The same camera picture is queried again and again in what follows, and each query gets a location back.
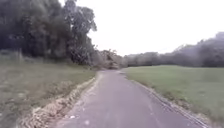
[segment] treeline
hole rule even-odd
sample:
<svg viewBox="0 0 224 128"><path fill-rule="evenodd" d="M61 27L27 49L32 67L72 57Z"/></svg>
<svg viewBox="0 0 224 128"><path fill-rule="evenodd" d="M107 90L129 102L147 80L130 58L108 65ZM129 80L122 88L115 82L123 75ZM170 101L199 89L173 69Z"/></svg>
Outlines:
<svg viewBox="0 0 224 128"><path fill-rule="evenodd" d="M181 65L191 67L224 67L224 32L196 45L183 45L171 53L147 52L125 56L126 66Z"/></svg>
<svg viewBox="0 0 224 128"><path fill-rule="evenodd" d="M96 29L93 10L76 0L0 1L0 50L92 65L98 53L87 34Z"/></svg>

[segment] grassy field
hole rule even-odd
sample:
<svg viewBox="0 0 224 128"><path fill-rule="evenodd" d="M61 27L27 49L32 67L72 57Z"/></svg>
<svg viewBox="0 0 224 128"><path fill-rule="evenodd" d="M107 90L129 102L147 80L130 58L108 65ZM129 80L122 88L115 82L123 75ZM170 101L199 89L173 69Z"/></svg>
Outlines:
<svg viewBox="0 0 224 128"><path fill-rule="evenodd" d="M19 61L1 55L0 127L11 128L23 113L67 95L75 85L94 75L94 71L81 66Z"/></svg>
<svg viewBox="0 0 224 128"><path fill-rule="evenodd" d="M224 68L153 66L126 68L127 76L170 100L183 101L224 126Z"/></svg>

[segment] overcast sky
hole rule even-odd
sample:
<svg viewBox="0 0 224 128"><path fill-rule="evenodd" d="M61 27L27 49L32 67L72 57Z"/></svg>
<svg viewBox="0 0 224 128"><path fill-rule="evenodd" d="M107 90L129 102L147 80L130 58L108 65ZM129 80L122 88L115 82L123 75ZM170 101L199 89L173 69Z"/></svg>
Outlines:
<svg viewBox="0 0 224 128"><path fill-rule="evenodd" d="M223 0L78 0L94 10L98 49L170 52L224 31Z"/></svg>

